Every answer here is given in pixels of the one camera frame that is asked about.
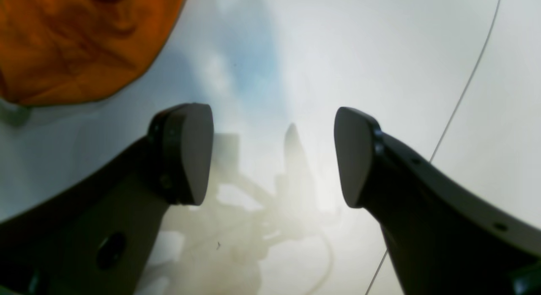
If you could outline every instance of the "white surface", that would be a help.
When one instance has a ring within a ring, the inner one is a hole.
[[[238,159],[217,151],[203,206],[166,214],[182,249],[157,245],[168,253],[141,293],[363,293],[385,246],[377,222],[343,202],[334,114],[364,110],[429,158],[496,1],[188,0],[154,65],[117,95],[0,123],[0,219],[97,170],[158,110],[205,102],[216,132],[238,135]]]
[[[541,228],[541,10],[502,0],[487,49],[433,163]]]
[[[403,295],[391,257],[387,254],[368,295]]]

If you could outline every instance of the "mounting hole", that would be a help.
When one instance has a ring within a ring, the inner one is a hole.
[[[126,249],[126,236],[114,233],[102,241],[98,249],[96,264],[100,270],[112,268]]]
[[[505,224],[499,223],[499,222],[494,223],[494,228],[502,232],[505,232],[508,230],[508,227]]]

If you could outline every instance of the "orange parachute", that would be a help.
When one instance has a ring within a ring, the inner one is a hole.
[[[0,97],[25,106],[106,98],[141,76],[183,0],[0,0]]]

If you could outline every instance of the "wire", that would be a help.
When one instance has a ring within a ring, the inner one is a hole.
[[[477,58],[477,62],[475,63],[475,66],[473,67],[473,71],[470,74],[470,77],[468,79],[468,82],[466,83],[466,86],[464,87],[464,90],[462,90],[462,94],[460,95],[460,98],[458,99],[458,102],[456,103],[456,106],[454,107],[453,113],[451,114],[451,117],[449,118],[447,125],[445,126],[445,129],[443,130],[443,133],[441,134],[441,137],[438,141],[438,144],[436,145],[436,148],[434,149],[434,152],[432,153],[432,156],[430,157],[430,161],[434,160],[434,156],[436,155],[436,152],[438,152],[439,146],[441,145],[441,141],[443,141],[443,138],[445,134],[447,133],[447,130],[449,129],[449,125],[451,125],[451,122],[454,118],[454,115],[456,114],[456,110],[458,109],[458,106],[460,106],[460,103],[462,102],[462,99],[464,98],[464,95],[466,94],[466,91],[468,90],[468,87],[470,86],[470,83],[473,79],[473,76],[475,75],[475,72],[477,71],[477,67],[479,66],[479,62],[481,62],[481,58],[483,58],[483,54],[485,53],[486,45],[489,43],[490,36],[492,35],[492,29],[494,28],[494,23],[496,21],[496,16],[498,15],[498,11],[500,9],[500,2],[502,0],[498,0],[498,4],[496,5],[496,10],[494,12],[494,17],[492,18],[492,24],[490,25],[489,34],[486,36],[485,44],[483,45],[483,48],[481,49],[481,53],[479,54],[479,57]]]
[[[366,290],[366,293],[365,295],[368,295],[368,293],[370,292],[370,289],[372,288],[372,285],[374,284],[374,281],[375,281],[375,278],[377,276],[377,273],[379,272],[379,270],[381,269],[381,266],[383,265],[383,261],[385,260],[385,257],[387,257],[387,253],[388,253],[388,249],[385,250],[385,254],[383,254],[383,258],[381,258],[381,261],[379,263],[379,266],[377,267],[377,270],[375,270],[375,274],[372,278],[372,281],[370,282],[370,285],[369,285],[369,288]]]
[[[319,236],[321,236],[321,239],[323,240],[323,243],[325,244],[325,247],[327,249],[327,253],[329,255],[329,265],[327,266],[327,270],[325,271],[325,274],[306,293],[306,295],[311,295],[315,293],[315,291],[319,290],[319,288],[323,287],[323,284],[329,279],[334,268],[334,253],[333,253],[331,242],[329,241],[327,235],[325,235],[323,231],[320,231]]]

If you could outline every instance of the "bolt hole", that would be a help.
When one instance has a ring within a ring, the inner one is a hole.
[[[494,228],[502,232],[505,232],[508,230],[508,227],[505,224],[498,223],[498,222],[494,223]]]
[[[117,264],[122,253],[126,249],[126,236],[122,233],[114,233],[101,243],[96,257],[96,263],[100,270],[108,270]]]

